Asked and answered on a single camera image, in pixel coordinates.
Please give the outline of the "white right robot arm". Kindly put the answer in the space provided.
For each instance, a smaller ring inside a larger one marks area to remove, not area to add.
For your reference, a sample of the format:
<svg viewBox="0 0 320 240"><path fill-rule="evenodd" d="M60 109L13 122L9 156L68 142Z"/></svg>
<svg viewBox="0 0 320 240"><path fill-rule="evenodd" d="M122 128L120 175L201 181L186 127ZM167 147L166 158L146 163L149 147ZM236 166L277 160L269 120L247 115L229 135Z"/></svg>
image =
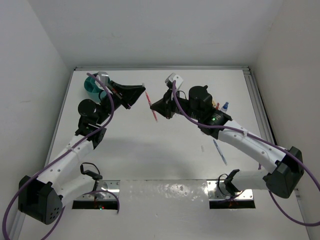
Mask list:
<svg viewBox="0 0 320 240"><path fill-rule="evenodd" d="M188 99L168 89L163 98L151 104L151 110L167 119L174 114L186 113L198 122L198 128L206 135L227 143L257 161L263 168L254 171L234 169L218 185L224 196L235 196L247 189L269 190L276 196L287 199L304 174L303 168L292 157L302 161L302 152L291 147L288 153L258 140L251 132L245 132L228 114L213 106L213 97L207 86L194 86Z"/></svg>

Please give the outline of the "blue and white pen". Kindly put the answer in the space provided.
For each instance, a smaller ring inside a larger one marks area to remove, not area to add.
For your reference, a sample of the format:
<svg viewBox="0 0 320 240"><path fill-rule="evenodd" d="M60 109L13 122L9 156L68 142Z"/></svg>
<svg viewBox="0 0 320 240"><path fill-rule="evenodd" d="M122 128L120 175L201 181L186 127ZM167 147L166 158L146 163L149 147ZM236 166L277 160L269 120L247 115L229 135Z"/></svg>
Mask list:
<svg viewBox="0 0 320 240"><path fill-rule="evenodd" d="M227 166L228 165L227 160L226 160L221 148L219 147L219 145L218 145L218 143L217 143L217 141L215 139L213 139L213 143L214 143L214 146L217 149L217 151L218 151L223 163Z"/></svg>

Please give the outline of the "red and white pen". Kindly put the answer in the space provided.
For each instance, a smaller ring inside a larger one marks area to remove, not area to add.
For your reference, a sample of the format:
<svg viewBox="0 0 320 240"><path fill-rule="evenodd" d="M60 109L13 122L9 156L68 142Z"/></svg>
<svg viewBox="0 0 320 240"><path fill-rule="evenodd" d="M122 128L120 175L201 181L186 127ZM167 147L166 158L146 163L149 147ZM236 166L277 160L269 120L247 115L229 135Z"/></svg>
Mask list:
<svg viewBox="0 0 320 240"><path fill-rule="evenodd" d="M148 102L150 109L151 109L152 102L151 102L150 96L148 95L148 93L146 91L145 91L145 96L146 96L147 102ZM157 118L156 112L152 109L151 109L151 112L153 114L153 117L154 117L156 123L158 123L158 118Z"/></svg>

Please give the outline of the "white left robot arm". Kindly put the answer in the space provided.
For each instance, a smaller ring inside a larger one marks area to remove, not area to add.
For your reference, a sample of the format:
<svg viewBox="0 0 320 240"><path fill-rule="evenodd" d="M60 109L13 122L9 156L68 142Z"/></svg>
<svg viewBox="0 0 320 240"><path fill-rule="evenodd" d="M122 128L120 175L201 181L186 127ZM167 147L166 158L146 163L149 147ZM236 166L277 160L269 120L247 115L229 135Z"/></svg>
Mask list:
<svg viewBox="0 0 320 240"><path fill-rule="evenodd" d="M18 210L50 225L63 207L81 195L95 190L103 177L84 170L81 161L97 148L107 131L105 120L120 106L130 109L146 88L143 85L107 83L107 95L96 103L84 99L78 105L78 129L70 142L41 173L25 176L19 182Z"/></svg>

